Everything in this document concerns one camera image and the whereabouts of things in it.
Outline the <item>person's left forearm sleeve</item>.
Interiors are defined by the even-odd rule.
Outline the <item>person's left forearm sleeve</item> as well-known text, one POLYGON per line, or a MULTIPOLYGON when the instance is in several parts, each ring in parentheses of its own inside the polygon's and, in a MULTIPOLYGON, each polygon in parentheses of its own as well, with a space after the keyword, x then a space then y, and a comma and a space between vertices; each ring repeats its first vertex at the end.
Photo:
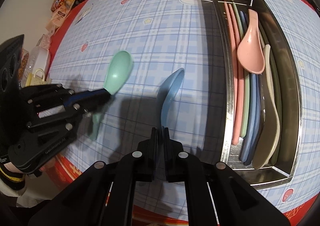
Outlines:
POLYGON ((1 164, 1 193, 8 197, 21 197, 25 191, 25 174, 12 163, 1 164))

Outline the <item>person's left hand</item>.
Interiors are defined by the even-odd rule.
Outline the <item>person's left hand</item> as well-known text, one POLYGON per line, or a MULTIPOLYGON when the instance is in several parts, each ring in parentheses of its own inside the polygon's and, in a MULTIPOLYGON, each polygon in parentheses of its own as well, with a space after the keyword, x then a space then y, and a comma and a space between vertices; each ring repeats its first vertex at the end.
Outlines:
MULTIPOLYGON (((44 166, 39 168, 39 171, 44 172, 45 170, 53 167, 55 165, 56 159, 55 157, 49 160, 44 166)), ((12 163, 7 163, 4 165, 8 171, 14 172, 14 173, 23 173, 23 171, 20 171, 17 167, 15 167, 12 163)))

